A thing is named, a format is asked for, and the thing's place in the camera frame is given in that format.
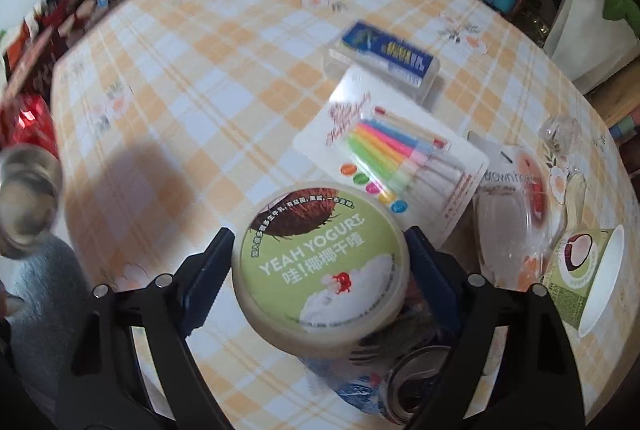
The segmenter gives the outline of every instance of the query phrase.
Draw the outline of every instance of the coconut image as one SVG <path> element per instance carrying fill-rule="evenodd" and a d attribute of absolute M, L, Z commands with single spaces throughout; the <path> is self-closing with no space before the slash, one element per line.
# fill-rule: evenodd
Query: coconut image
<path fill-rule="evenodd" d="M 270 211 L 277 210 L 279 206 L 286 206 L 287 203 L 300 197 L 308 198 L 311 195 L 332 198 L 337 195 L 337 190 L 334 188 L 306 188 L 287 194 L 281 200 L 269 204 L 255 217 L 251 224 L 252 230 L 260 228 Z M 335 203 L 327 200 L 296 204 L 291 208 L 285 208 L 284 212 L 269 223 L 264 233 L 281 237 L 304 235 L 325 224 L 334 212 L 334 208 Z"/>
<path fill-rule="evenodd" d="M 578 269 L 587 260 L 593 239 L 588 233 L 578 233 L 567 241 L 564 247 L 564 262 L 569 271 Z"/>

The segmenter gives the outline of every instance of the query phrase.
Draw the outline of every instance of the green label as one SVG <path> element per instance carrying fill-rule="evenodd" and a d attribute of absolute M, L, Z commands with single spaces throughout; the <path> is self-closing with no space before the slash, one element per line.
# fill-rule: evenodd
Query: green label
<path fill-rule="evenodd" d="M 562 320 L 577 329 L 613 230 L 581 230 L 563 235 L 543 284 Z"/>
<path fill-rule="evenodd" d="M 242 240 L 240 267 L 266 314 L 318 331 L 354 322 L 385 301 L 399 255 L 392 225 L 366 200 L 304 188 L 255 217 Z"/>

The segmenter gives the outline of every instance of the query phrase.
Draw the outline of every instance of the metal screw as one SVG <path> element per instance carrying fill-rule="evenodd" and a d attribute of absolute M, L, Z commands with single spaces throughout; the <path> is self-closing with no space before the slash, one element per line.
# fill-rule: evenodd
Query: metal screw
<path fill-rule="evenodd" d="M 486 280 L 484 279 L 484 276 L 478 275 L 478 273 L 473 273 L 473 275 L 469 275 L 466 281 L 469 282 L 473 287 L 482 287 L 486 282 Z"/>
<path fill-rule="evenodd" d="M 163 273 L 162 275 L 156 276 L 154 282 L 158 287 L 167 287 L 171 285 L 171 282 L 174 281 L 174 277 L 168 273 Z"/>
<path fill-rule="evenodd" d="M 102 298 L 109 292 L 109 286 L 106 284 L 100 284 L 94 287 L 94 296 L 96 298 Z"/>
<path fill-rule="evenodd" d="M 534 284 L 531 290 L 533 291 L 534 295 L 537 295 L 537 296 L 546 295 L 546 287 L 544 287 L 542 284 Z"/>

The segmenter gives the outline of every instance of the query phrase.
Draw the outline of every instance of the yogurt cup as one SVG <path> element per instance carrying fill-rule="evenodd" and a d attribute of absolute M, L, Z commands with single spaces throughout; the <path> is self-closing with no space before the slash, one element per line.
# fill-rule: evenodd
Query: yogurt cup
<path fill-rule="evenodd" d="M 280 191 L 236 237 L 234 291 L 249 324 L 301 358 L 338 358 L 396 318 L 410 275 L 383 206 L 336 183 Z"/>
<path fill-rule="evenodd" d="M 616 285 L 625 251 L 625 230 L 574 228 L 554 250 L 542 283 L 560 317 L 585 337 L 596 325 Z"/>

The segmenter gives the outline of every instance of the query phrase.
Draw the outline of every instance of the red bag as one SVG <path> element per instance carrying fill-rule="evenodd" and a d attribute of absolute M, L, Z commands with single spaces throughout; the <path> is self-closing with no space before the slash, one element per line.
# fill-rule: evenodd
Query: red bag
<path fill-rule="evenodd" d="M 0 106 L 0 145 L 18 143 L 37 145 L 60 159 L 49 107 L 39 94 L 19 94 Z"/>

